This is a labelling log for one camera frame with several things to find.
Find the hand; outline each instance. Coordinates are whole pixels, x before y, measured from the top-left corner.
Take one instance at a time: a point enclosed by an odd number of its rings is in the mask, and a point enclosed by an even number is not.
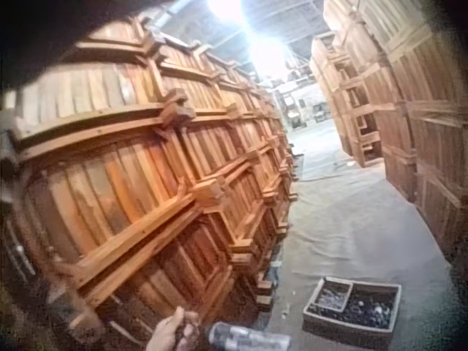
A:
[[[183,337],[176,345],[176,332],[185,321]],[[177,307],[171,317],[159,322],[151,337],[146,351],[187,351],[192,350],[200,333],[198,314],[195,312],[185,312],[182,307]]]

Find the concrete floor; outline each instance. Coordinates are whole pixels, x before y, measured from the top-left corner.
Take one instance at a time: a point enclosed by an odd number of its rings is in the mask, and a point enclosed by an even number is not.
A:
[[[354,164],[331,120],[288,138],[304,158],[266,330],[291,335],[292,350],[360,350],[302,331],[303,308],[322,276],[392,282],[403,291],[390,349],[446,350],[464,316],[450,266],[384,164]]]

